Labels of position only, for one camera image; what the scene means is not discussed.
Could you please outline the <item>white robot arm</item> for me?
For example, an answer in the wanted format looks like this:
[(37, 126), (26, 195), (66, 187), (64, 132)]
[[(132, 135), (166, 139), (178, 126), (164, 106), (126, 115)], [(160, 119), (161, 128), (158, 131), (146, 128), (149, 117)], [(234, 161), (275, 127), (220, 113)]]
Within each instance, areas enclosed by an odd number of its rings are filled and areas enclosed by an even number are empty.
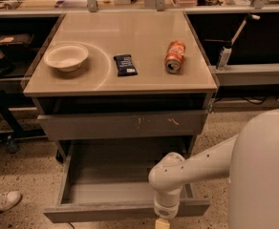
[(154, 211), (172, 219), (187, 183), (227, 177), (229, 229), (279, 229), (279, 109), (253, 117), (236, 136), (189, 159), (166, 155), (149, 173)]

